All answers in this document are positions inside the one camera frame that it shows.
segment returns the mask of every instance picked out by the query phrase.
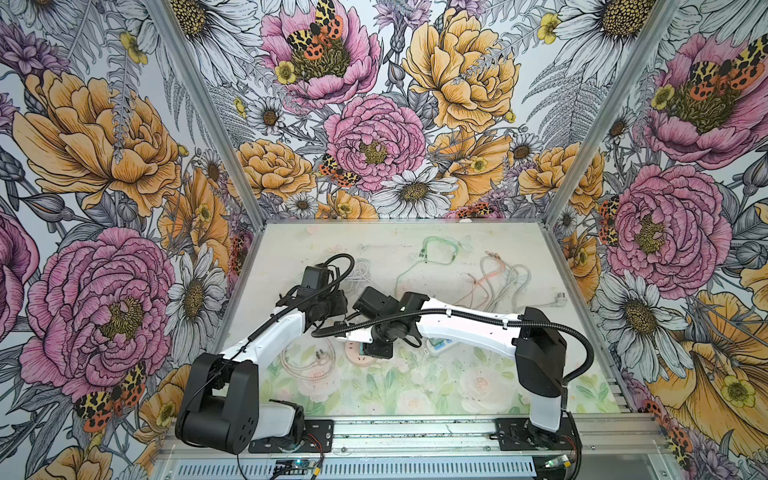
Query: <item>pink peony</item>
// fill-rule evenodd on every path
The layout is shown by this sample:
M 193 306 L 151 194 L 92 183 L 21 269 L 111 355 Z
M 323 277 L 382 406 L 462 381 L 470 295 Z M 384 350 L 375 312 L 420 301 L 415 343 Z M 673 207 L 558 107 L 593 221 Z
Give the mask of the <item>pink peony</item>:
M 336 14 L 343 21 L 342 48 L 349 54 L 349 65 L 339 74 L 339 66 L 334 72 L 305 80 L 300 76 L 286 84 L 292 99 L 302 108 L 322 108 L 326 104 L 338 104 L 348 101 L 358 93 L 365 93 L 373 88 L 379 73 L 381 47 L 376 34 L 368 36 L 366 27 L 360 25 L 360 18 L 354 8 L 347 12 L 338 0 L 334 1 Z M 299 30 L 309 30 L 315 21 L 315 7 L 309 13 L 297 10 L 294 16 L 280 11 L 279 16 L 266 15 L 261 21 L 262 49 L 267 55 L 262 56 L 264 66 L 275 68 L 280 62 L 293 63 L 293 49 L 286 37 Z M 316 65 L 325 58 L 314 60 Z
M 33 336 L 21 355 L 27 383 L 63 387 L 73 399 L 118 385 L 144 362 L 160 368 L 174 268 L 135 230 L 109 228 L 54 253 L 29 290 Z
M 619 196 L 619 241 L 608 247 L 618 275 L 629 270 L 675 300 L 707 284 L 730 247 L 731 229 L 714 179 L 691 165 L 647 165 Z
M 0 341 L 16 324 L 24 305 L 24 284 L 39 262 L 29 233 L 14 217 L 0 212 Z
M 700 61 L 721 65 L 735 58 L 747 43 L 732 47 L 713 35 L 705 40 L 696 34 L 683 45 L 667 72 L 656 78 L 657 93 L 644 136 L 654 151 L 663 151 L 679 162 L 696 162 L 713 170 L 730 164 L 750 151 L 768 134 L 768 74 L 746 89 L 724 88 L 703 101 L 690 96 L 690 67 Z
M 413 110 L 386 97 L 354 98 L 325 127 L 328 153 L 343 170 L 361 177 L 357 186 L 363 190 L 381 190 L 382 180 L 417 170 L 424 161 L 422 122 Z

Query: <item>power cord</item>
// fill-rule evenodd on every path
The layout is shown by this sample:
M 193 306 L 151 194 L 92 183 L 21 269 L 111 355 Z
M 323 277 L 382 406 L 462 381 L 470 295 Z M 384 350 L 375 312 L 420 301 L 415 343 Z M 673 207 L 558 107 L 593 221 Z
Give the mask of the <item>power cord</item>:
M 338 336 L 347 332 L 352 332 L 353 330 L 365 329 L 370 326 L 379 325 L 380 323 L 392 322 L 393 320 L 411 318 L 414 316 L 422 316 L 422 315 L 446 315 L 447 313 L 448 313 L 448 310 L 443 308 L 423 309 L 423 310 L 419 310 L 418 312 L 393 313 L 392 315 L 380 316 L 375 319 L 367 320 L 361 323 L 355 323 L 352 325 L 328 326 L 323 329 L 315 330 L 314 332 L 312 332 L 312 336 L 315 338 L 323 338 L 326 336 Z M 474 320 L 476 322 L 487 323 L 489 325 L 496 325 L 496 326 L 506 325 L 507 327 L 520 327 L 520 328 L 524 326 L 529 326 L 529 327 L 536 327 L 536 328 L 543 328 L 543 329 L 553 329 L 559 332 L 567 333 L 568 335 L 574 337 L 576 340 L 578 340 L 581 343 L 581 345 L 584 346 L 584 349 L 587 350 L 587 358 L 584 359 L 584 362 L 578 368 L 576 368 L 576 370 L 568 373 L 565 377 L 563 377 L 563 383 L 565 385 L 567 385 L 571 380 L 575 379 L 576 377 L 582 375 L 587 370 L 589 370 L 589 368 L 592 366 L 592 363 L 594 362 L 594 349 L 592 348 L 592 344 L 589 343 L 589 340 L 587 339 L 586 336 L 584 336 L 584 334 L 582 334 L 578 330 L 568 325 L 562 325 L 560 323 L 524 321 L 524 320 L 515 320 L 515 321 L 503 323 L 501 320 L 496 318 L 476 315 L 474 313 L 469 313 L 469 312 L 462 312 L 461 310 L 451 310 L 451 315 L 458 316 L 460 318 Z

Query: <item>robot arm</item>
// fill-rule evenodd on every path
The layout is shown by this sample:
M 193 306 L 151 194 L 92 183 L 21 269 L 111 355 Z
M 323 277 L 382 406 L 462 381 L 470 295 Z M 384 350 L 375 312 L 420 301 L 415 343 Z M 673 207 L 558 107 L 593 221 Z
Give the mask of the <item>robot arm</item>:
M 511 326 L 525 320 L 548 323 L 542 311 L 529 307 L 522 315 L 480 312 L 417 293 L 406 293 L 397 302 L 371 287 L 362 293 L 354 308 L 371 319 L 403 308 L 418 314 L 345 332 L 348 340 L 362 344 L 364 355 L 392 358 L 392 343 L 410 335 L 450 339 L 515 359 L 520 383 L 531 395 L 531 424 L 548 432 L 560 428 L 566 342 L 553 329 Z M 419 314 L 436 310 L 444 313 Z M 468 316 L 495 319 L 498 324 L 478 322 Z

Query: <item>white daisy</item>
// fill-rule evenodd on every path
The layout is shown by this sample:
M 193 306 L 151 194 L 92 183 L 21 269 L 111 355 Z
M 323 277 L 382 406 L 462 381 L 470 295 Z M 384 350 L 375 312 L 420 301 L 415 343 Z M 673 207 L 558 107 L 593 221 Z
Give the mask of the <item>white daisy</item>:
M 293 17 L 296 7 L 304 13 L 310 13 L 310 6 L 312 6 L 310 0 L 261 0 L 261 9 L 267 15 L 278 12 L 282 7 L 288 16 Z
M 277 135 L 285 127 L 283 106 L 275 97 L 259 98 L 248 108 L 248 124 L 265 135 Z
M 566 204 L 558 215 L 558 219 L 554 222 L 554 235 L 560 239 L 570 237 L 576 231 L 577 223 L 578 214 L 576 210 L 571 205 Z
M 138 39 L 139 50 L 157 51 L 157 63 L 168 78 L 171 62 L 146 2 L 117 0 L 128 32 Z M 258 4 L 250 0 L 170 0 L 184 36 L 192 46 L 203 76 L 211 84 L 236 83 L 247 76 L 242 63 L 253 63 L 259 43 Z
M 584 80 L 596 77 L 598 87 L 610 84 L 626 62 L 655 1 L 565 0 L 558 12 L 562 23 L 554 34 L 566 42 L 554 62 L 570 62 L 568 76 L 583 68 Z
M 224 270 L 214 264 L 214 250 L 204 247 L 192 265 L 190 255 L 181 257 L 181 283 L 168 290 L 165 335 L 173 332 L 174 365 L 192 363 L 216 338 L 219 310 L 227 296 Z
M 608 132 L 605 134 L 605 144 L 610 147 L 611 145 L 619 145 L 624 137 L 627 136 L 632 124 L 634 123 L 637 115 L 628 107 L 624 106 L 621 109 L 621 113 L 611 127 L 608 128 Z
M 540 154 L 542 150 L 544 150 L 544 142 L 534 134 L 518 135 L 509 148 L 515 164 L 533 160 L 533 157 Z
M 443 195 L 458 188 L 456 177 L 435 179 L 436 166 L 427 167 L 418 176 L 410 170 L 384 180 L 383 190 L 373 195 L 371 204 L 379 216 L 389 218 L 434 218 L 451 207 L 453 195 Z
M 47 33 L 69 33 L 75 30 L 81 15 L 72 0 L 6 0 L 4 3 L 27 26 Z
M 606 273 L 595 292 L 598 325 L 605 338 L 616 344 L 624 367 L 640 372 L 646 382 L 655 382 L 659 375 L 669 379 L 660 367 L 661 354 L 667 368 L 684 379 L 694 362 L 683 347 L 675 342 L 670 331 L 683 330 L 688 322 L 679 313 L 657 306 L 660 294 L 653 284 L 624 272 L 624 278 Z
M 296 218 L 306 220 L 314 218 L 319 204 L 309 194 L 298 194 L 286 200 L 286 209 Z
M 768 33 L 768 2 L 760 0 L 705 0 L 699 7 L 708 15 L 699 27 L 703 34 L 717 32 L 717 43 L 731 35 L 732 46 Z

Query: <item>fern leaf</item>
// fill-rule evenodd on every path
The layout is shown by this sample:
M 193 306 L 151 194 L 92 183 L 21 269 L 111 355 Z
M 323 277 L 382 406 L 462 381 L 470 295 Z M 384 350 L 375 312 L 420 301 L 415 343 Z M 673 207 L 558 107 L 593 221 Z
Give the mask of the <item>fern leaf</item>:
M 71 0 L 76 14 L 77 29 L 51 35 L 58 40 L 57 44 L 64 56 L 71 62 L 74 70 L 82 74 L 91 71 L 93 64 L 101 57 L 102 41 L 106 41 L 105 25 L 96 8 L 95 0 Z

